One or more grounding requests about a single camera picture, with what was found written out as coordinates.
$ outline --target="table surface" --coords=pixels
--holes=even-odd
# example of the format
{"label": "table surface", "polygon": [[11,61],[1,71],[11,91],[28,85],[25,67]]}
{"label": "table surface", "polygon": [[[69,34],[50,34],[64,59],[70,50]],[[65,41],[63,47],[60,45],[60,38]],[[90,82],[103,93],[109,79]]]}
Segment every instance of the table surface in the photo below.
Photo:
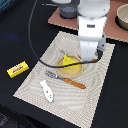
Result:
{"label": "table surface", "polygon": [[[28,20],[35,0],[15,0],[0,13],[0,104],[30,116],[52,128],[78,128],[55,115],[13,97],[37,59],[28,43]],[[75,30],[48,24],[57,7],[42,6],[49,0],[38,0],[31,23],[31,39],[39,57],[43,55],[59,31],[77,35]],[[128,44],[107,39],[115,49],[105,77],[91,128],[128,127]],[[26,61],[29,70],[10,78],[7,70]]]}

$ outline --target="fabric mat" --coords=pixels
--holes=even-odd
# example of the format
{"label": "fabric mat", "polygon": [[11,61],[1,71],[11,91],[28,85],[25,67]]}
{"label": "fabric mat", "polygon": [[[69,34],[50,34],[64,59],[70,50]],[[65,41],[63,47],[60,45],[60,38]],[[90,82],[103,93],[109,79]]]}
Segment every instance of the fabric mat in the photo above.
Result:
{"label": "fabric mat", "polygon": [[[82,74],[73,78],[82,83],[86,89],[80,89],[58,79],[45,75],[46,70],[54,73],[56,69],[49,68],[37,62],[28,77],[15,92],[14,97],[22,99],[81,128],[90,128],[94,117],[100,92],[106,72],[111,60],[114,44],[106,44],[106,50],[97,63],[85,64]],[[59,32],[41,60],[55,65],[64,54],[60,50],[68,51],[71,55],[80,55],[79,39],[76,35]],[[40,81],[46,80],[54,93],[54,101],[48,102],[44,96]]]}

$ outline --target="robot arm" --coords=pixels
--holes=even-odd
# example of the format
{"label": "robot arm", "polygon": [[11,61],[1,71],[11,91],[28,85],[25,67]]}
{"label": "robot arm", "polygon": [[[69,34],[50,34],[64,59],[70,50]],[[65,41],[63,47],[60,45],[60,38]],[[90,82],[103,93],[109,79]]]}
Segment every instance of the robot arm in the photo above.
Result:
{"label": "robot arm", "polygon": [[66,0],[64,3],[62,0],[52,1],[64,7],[77,7],[82,60],[92,61],[97,49],[105,50],[106,35],[103,29],[110,9],[110,0]]}
{"label": "robot arm", "polygon": [[51,0],[51,1],[57,5],[61,5],[61,7],[76,7],[80,3],[80,0]]}

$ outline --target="black cable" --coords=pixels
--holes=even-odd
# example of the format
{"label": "black cable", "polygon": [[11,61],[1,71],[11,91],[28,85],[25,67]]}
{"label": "black cable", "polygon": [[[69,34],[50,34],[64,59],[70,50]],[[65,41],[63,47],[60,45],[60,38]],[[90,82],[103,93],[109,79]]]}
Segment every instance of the black cable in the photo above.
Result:
{"label": "black cable", "polygon": [[101,59],[101,57],[103,55],[103,51],[97,50],[98,59],[95,60],[95,61],[86,61],[86,62],[84,61],[84,62],[73,63],[73,64],[69,64],[69,65],[65,65],[65,66],[52,66],[52,65],[46,64],[45,62],[43,62],[42,60],[40,60],[40,58],[36,55],[36,53],[35,53],[35,51],[34,51],[34,49],[32,47],[31,34],[30,34],[31,20],[32,20],[32,16],[33,16],[33,12],[35,10],[36,4],[37,4],[37,0],[35,0],[34,6],[32,8],[31,14],[30,14],[29,22],[28,22],[28,39],[29,39],[29,45],[31,47],[31,50],[32,50],[33,54],[35,55],[35,57],[38,59],[39,62],[41,62],[42,64],[44,64],[45,66],[48,66],[50,68],[64,68],[64,67],[68,67],[68,66],[72,66],[72,65],[78,65],[78,64],[96,63],[96,62],[98,62]]}

